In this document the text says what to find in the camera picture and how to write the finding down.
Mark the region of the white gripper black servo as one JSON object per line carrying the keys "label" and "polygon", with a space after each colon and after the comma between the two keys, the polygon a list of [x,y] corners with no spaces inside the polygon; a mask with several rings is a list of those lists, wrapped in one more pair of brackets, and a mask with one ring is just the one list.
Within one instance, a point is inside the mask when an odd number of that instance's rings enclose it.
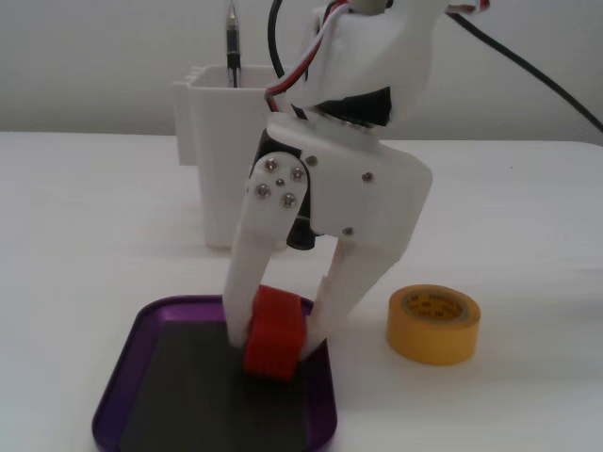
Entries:
{"label": "white gripper black servo", "polygon": [[401,258],[432,185],[416,157],[359,128],[269,116],[246,184],[222,304],[230,343],[243,345],[271,255],[295,220],[338,239],[306,317],[304,359]]}

